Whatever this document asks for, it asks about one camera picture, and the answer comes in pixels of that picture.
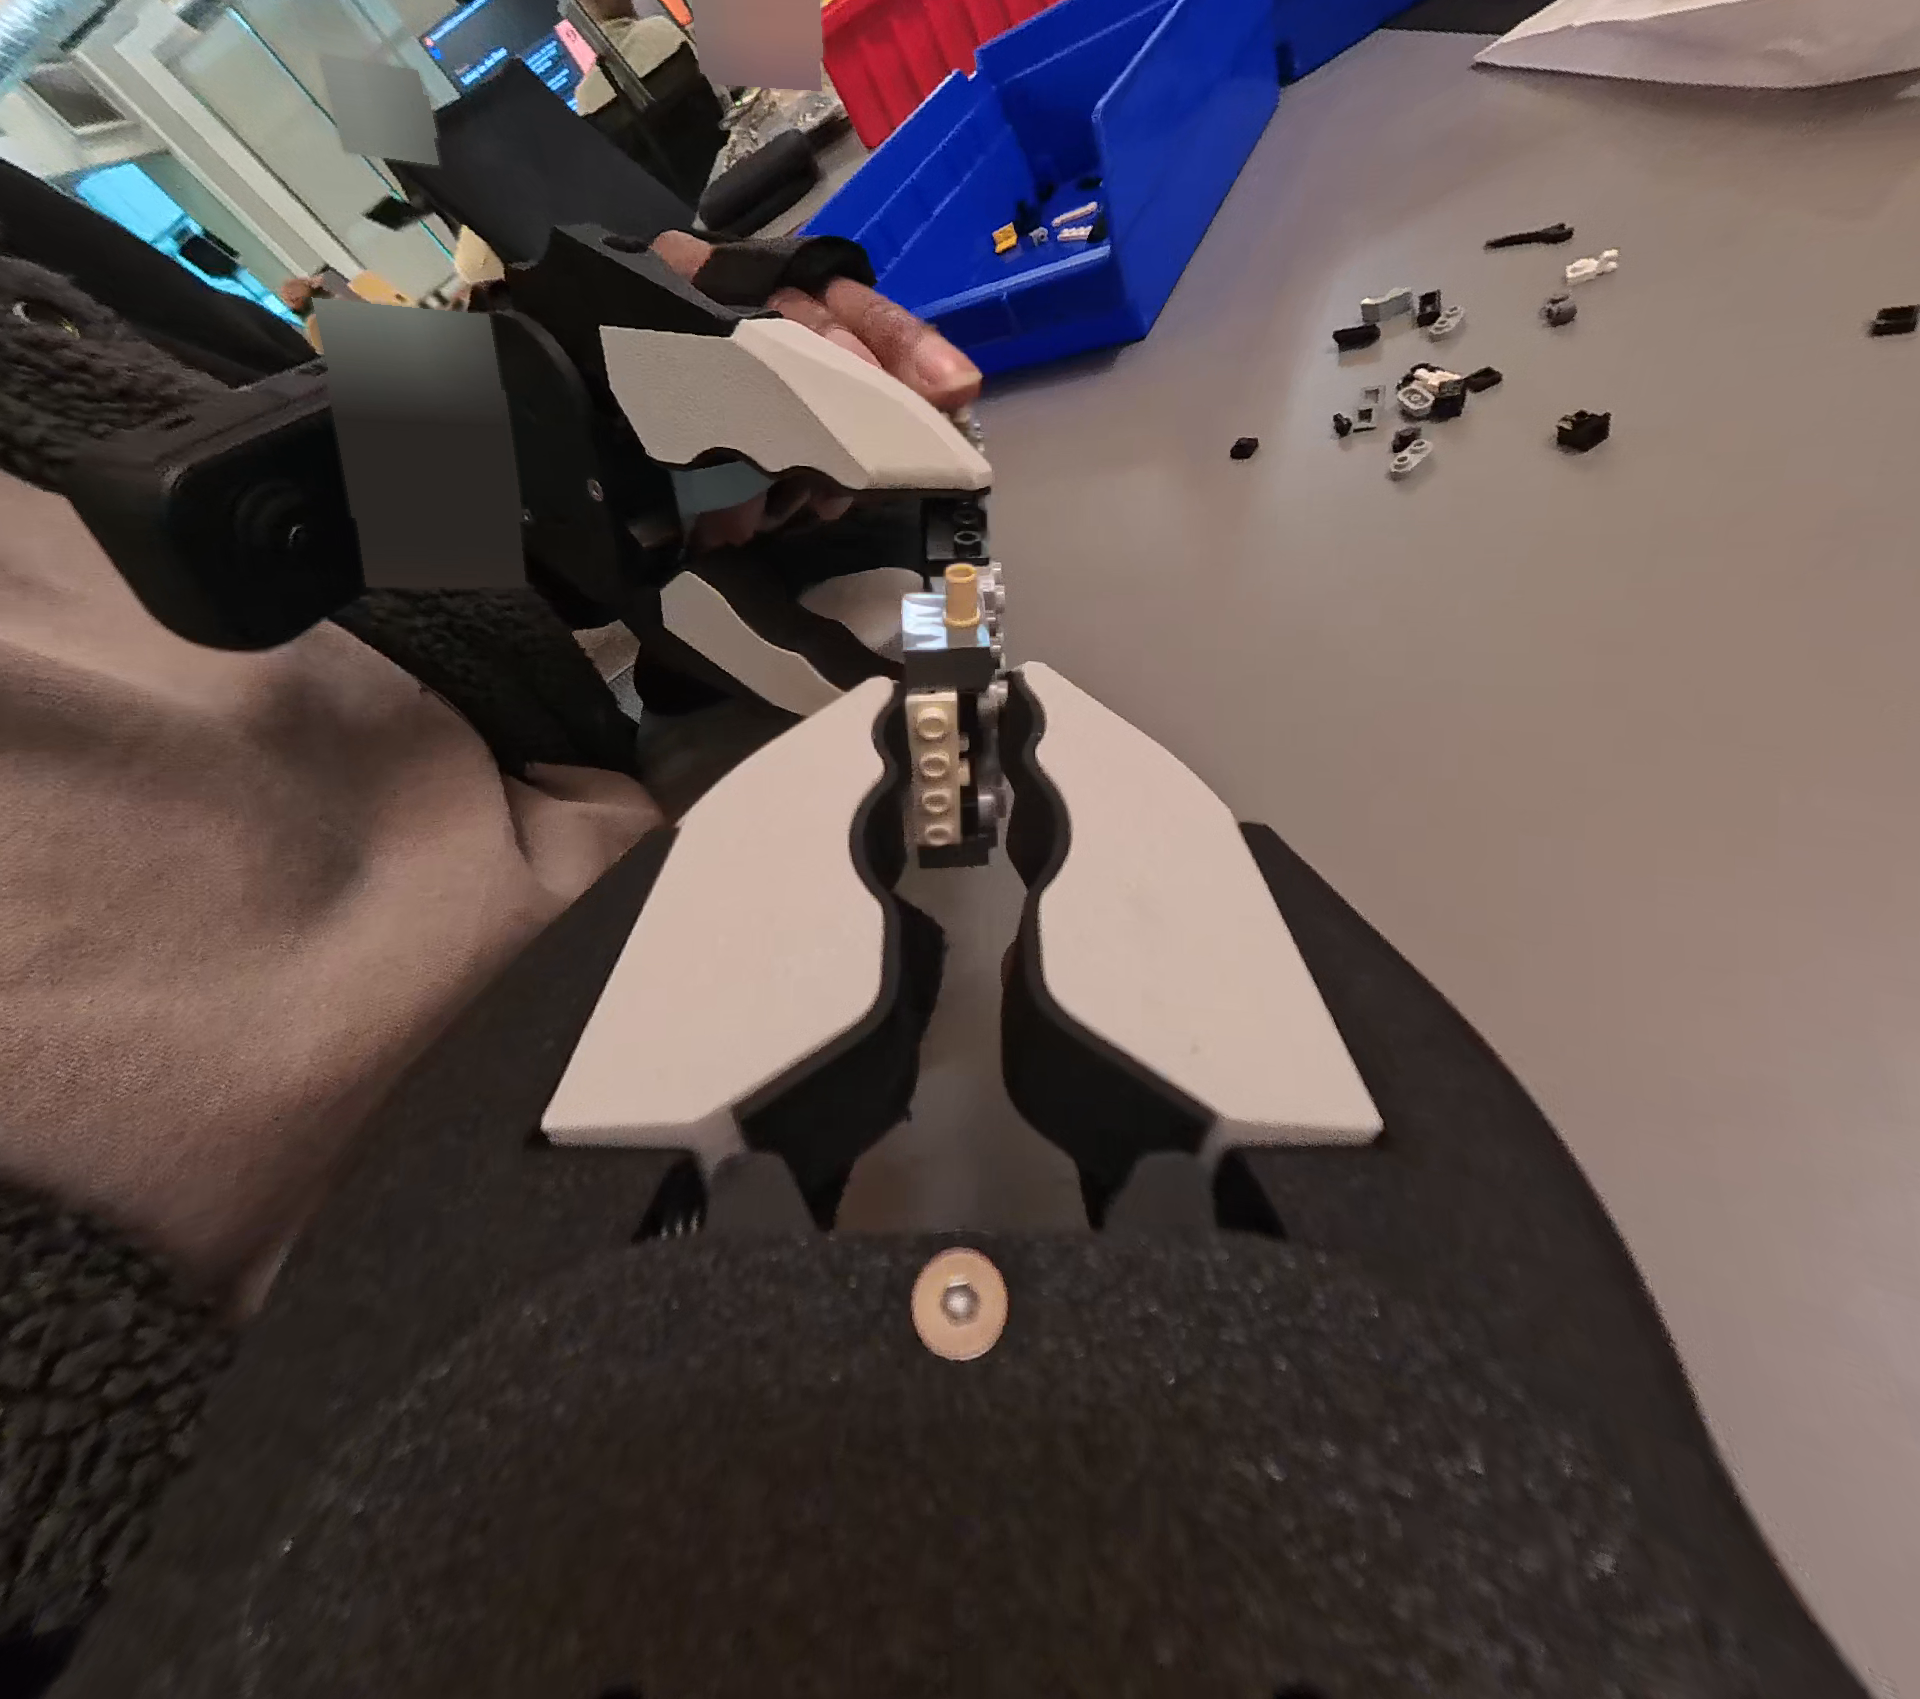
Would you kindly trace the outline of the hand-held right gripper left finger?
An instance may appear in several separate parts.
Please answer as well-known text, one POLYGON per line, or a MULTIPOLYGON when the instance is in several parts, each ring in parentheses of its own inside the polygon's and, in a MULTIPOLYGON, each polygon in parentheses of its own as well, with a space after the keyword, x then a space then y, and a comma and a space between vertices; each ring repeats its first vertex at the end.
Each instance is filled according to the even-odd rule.
POLYGON ((778 1160, 817 1223, 911 1114, 949 938, 900 898, 898 690, 868 682, 717 782, 540 1114, 562 1150, 778 1160))

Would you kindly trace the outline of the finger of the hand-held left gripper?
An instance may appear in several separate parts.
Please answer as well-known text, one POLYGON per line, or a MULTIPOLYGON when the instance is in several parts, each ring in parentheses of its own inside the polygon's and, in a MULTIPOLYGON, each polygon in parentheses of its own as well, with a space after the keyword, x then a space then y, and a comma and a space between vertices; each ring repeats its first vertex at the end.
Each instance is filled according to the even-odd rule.
POLYGON ((604 326, 604 378, 639 444, 673 470, 750 464, 849 494, 982 494, 994 472, 955 420, 784 320, 729 336, 604 326))
POLYGON ((798 718, 858 686, 852 634, 753 574, 679 574, 660 590, 660 630, 742 696, 798 718))

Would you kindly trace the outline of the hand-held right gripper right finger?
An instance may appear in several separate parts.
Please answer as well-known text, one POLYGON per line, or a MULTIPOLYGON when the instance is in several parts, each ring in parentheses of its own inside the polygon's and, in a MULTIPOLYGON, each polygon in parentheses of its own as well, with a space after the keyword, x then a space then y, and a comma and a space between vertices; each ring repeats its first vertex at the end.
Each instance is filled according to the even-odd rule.
POLYGON ((1151 1158, 1370 1148, 1385 1118, 1249 832, 1064 672, 1009 682, 1001 760, 1023 912, 1002 1078, 1092 1223, 1151 1158))

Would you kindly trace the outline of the dark toy brick assembly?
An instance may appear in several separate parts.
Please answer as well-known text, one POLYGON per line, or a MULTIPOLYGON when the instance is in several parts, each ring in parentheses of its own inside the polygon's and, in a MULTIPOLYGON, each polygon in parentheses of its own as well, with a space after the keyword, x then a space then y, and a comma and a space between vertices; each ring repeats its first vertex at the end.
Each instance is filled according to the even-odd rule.
POLYGON ((925 570, 918 592, 945 592, 949 564, 981 572, 981 606, 1001 648, 1001 676, 982 694, 911 694, 902 682, 908 786, 902 796, 907 846, 925 868, 986 864, 1012 812, 1001 758, 1001 724, 1011 700, 1006 586, 994 552, 992 492, 935 496, 922 504, 925 570))

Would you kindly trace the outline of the grey desk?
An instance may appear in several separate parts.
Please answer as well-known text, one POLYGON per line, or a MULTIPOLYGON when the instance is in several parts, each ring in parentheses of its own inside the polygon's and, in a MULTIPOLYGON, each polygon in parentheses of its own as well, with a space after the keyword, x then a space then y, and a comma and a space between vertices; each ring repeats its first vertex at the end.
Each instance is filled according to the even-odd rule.
POLYGON ((1149 340, 998 386, 1012 638, 1491 1040, 1814 1613, 1916 1695, 1916 338, 1867 332, 1916 302, 1916 88, 1479 50, 1299 84, 1149 340), (1397 288, 1462 328, 1340 358, 1397 288), (1412 364, 1504 380, 1393 480, 1402 416, 1330 420, 1412 364))

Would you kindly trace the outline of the person's left hand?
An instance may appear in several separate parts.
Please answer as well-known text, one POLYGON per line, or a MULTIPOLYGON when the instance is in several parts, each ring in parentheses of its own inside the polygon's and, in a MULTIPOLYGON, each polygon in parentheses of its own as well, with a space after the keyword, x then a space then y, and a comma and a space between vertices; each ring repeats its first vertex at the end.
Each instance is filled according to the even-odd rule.
POLYGON ((735 312, 768 312, 851 350, 935 408, 957 416, 982 392, 982 374, 925 320, 877 292, 855 242, 804 234, 712 242, 666 230, 649 248, 699 294, 735 312))

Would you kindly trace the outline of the black zip case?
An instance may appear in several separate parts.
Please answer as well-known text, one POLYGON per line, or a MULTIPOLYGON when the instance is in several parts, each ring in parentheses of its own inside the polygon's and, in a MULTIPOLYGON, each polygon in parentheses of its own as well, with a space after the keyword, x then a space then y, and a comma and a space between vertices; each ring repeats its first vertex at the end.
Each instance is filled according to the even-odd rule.
POLYGON ((811 138, 788 130, 712 176, 699 200, 704 236, 720 242, 764 232, 798 206, 823 176, 811 138))

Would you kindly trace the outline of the dark office chair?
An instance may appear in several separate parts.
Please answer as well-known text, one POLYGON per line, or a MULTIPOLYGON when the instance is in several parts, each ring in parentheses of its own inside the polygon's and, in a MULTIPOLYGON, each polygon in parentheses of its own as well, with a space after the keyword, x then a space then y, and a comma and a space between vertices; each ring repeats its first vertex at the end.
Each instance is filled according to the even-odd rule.
POLYGON ((557 228, 600 226, 643 244, 696 230, 685 200, 516 60, 435 124, 439 160, 388 158, 388 170, 411 200, 513 268, 538 264, 557 228))

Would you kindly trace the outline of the blue storage bin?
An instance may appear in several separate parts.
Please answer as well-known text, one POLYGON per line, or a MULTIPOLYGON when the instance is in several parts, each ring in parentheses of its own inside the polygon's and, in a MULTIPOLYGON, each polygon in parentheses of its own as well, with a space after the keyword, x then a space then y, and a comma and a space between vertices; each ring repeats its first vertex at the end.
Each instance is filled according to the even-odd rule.
POLYGON ((1140 342, 1281 102, 1274 0, 1062 0, 806 224, 986 376, 1140 342), (992 232, 1020 226, 997 256, 992 232))

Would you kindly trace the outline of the person's beige shirt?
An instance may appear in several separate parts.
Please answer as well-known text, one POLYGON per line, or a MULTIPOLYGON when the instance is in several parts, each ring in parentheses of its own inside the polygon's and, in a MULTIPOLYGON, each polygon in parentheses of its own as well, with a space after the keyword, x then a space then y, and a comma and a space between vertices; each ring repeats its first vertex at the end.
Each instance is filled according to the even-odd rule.
POLYGON ((140 608, 5 476, 5 1180, 253 1301, 445 1026, 660 822, 506 774, 336 626, 262 656, 140 608))

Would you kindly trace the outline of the person's black fleece jacket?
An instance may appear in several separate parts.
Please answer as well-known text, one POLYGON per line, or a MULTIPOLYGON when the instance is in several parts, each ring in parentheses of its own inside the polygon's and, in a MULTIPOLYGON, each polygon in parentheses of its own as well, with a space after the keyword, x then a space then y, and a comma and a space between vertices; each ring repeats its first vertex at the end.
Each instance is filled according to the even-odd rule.
MULTIPOLYGON (((313 358, 284 320, 205 288, 14 166, 3 302, 5 476, 69 504, 81 448, 313 358)), ((536 594, 374 594, 323 626, 440 696, 506 774, 573 766, 641 786, 635 728, 536 594)), ((116 1223, 7 1180, 3 1231, 5 1689, 31 1691, 142 1543, 233 1331, 297 1235, 246 1301, 189 1281, 116 1223)))

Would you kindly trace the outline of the scattered small toy bricks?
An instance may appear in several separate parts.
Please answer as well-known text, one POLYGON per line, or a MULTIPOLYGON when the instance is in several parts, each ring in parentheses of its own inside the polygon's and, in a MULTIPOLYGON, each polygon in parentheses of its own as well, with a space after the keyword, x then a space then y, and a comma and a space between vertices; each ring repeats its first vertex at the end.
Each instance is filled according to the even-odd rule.
MULTIPOLYGON (((1597 256, 1566 262, 1563 290, 1549 294, 1541 304, 1541 324, 1549 330, 1572 326, 1578 316, 1572 290, 1612 276, 1619 268, 1620 250, 1616 248, 1602 248, 1597 256)), ((1397 288, 1363 296, 1357 304, 1357 320, 1333 332, 1333 346, 1340 358, 1370 352, 1382 342, 1386 328, 1398 322, 1408 322, 1414 332, 1431 342, 1440 342, 1455 336, 1467 320, 1464 310, 1450 302, 1440 288, 1421 292, 1397 288)), ((1354 412, 1333 416, 1330 430, 1336 440, 1350 440, 1375 432, 1386 412, 1402 416, 1405 422, 1395 430, 1388 444, 1386 470, 1393 480, 1405 480, 1421 470, 1433 454, 1428 428, 1461 418, 1473 398, 1497 390, 1503 382, 1499 368, 1458 372, 1437 364, 1412 364, 1391 390, 1367 386, 1354 412)), ((1609 412, 1576 410, 1554 422, 1551 442, 1558 454, 1583 458, 1610 440, 1612 420, 1609 412)))

